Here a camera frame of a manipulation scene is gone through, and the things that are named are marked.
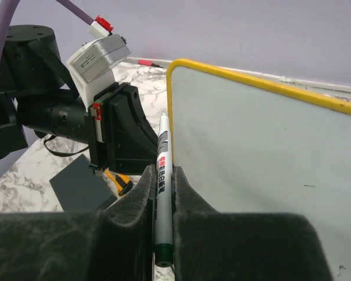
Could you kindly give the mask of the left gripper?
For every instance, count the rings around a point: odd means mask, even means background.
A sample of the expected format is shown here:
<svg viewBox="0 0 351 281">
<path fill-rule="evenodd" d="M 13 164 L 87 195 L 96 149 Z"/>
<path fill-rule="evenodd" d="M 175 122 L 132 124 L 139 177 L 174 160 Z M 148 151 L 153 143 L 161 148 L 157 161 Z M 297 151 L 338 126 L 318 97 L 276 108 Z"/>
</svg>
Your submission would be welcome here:
<svg viewBox="0 0 351 281">
<path fill-rule="evenodd" d="M 115 109 L 125 132 L 115 139 Z M 139 90 L 128 83 L 113 83 L 93 98 L 87 109 L 87 139 L 90 169 L 100 176 L 105 170 L 120 174 L 142 174 L 156 160 L 156 134 L 142 108 Z"/>
</svg>

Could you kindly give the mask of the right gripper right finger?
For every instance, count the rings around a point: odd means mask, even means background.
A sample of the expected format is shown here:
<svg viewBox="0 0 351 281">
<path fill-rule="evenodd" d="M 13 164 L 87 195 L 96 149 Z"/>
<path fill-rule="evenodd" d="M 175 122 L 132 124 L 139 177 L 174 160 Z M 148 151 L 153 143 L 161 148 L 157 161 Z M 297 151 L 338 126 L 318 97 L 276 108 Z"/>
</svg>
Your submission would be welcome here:
<svg viewBox="0 0 351 281">
<path fill-rule="evenodd" d="M 220 213 L 172 176 L 177 280 L 332 280 L 315 228 L 291 213 Z"/>
</svg>

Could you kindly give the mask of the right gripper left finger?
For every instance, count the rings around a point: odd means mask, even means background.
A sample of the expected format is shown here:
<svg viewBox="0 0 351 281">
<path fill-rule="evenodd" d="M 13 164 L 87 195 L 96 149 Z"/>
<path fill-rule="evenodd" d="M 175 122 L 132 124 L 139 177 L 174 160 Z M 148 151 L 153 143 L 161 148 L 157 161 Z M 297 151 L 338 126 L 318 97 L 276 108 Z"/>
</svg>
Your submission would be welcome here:
<svg viewBox="0 0 351 281">
<path fill-rule="evenodd" d="M 105 211 L 0 214 L 0 280 L 152 280 L 155 172 Z"/>
</svg>

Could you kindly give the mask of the white whiteboard marker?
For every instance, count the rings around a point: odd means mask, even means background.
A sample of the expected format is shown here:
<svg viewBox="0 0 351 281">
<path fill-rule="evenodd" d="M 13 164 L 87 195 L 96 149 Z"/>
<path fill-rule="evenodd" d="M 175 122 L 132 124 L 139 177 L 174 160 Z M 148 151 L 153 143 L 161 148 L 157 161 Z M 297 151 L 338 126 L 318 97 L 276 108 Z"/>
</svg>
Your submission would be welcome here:
<svg viewBox="0 0 351 281">
<path fill-rule="evenodd" d="M 167 268 L 173 264 L 172 174 L 170 120 L 167 114 L 163 113 L 160 117 L 157 141 L 153 240 L 155 265 L 161 268 Z"/>
</svg>

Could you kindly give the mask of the yellow framed whiteboard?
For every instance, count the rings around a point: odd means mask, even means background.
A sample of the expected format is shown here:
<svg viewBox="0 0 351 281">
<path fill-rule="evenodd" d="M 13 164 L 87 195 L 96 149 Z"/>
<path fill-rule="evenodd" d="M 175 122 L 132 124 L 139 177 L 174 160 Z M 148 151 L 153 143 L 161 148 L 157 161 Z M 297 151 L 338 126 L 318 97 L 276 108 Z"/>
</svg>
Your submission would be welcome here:
<svg viewBox="0 0 351 281">
<path fill-rule="evenodd" d="M 211 206 L 306 216 L 351 280 L 351 101 L 187 59 L 167 99 L 173 163 Z"/>
</svg>

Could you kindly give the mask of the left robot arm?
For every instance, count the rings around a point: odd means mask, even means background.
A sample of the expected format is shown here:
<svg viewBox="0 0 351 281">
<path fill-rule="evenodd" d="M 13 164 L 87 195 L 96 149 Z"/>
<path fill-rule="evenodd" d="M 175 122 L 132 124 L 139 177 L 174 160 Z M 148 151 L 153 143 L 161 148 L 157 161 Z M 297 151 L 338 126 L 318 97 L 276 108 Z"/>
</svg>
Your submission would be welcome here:
<svg viewBox="0 0 351 281">
<path fill-rule="evenodd" d="M 125 40 L 110 35 L 65 66 L 52 28 L 9 27 L 0 60 L 0 160 L 28 146 L 30 128 L 45 141 L 86 144 L 95 174 L 140 175 L 154 164 L 157 136 L 139 90 L 112 71 L 127 52 Z"/>
</svg>

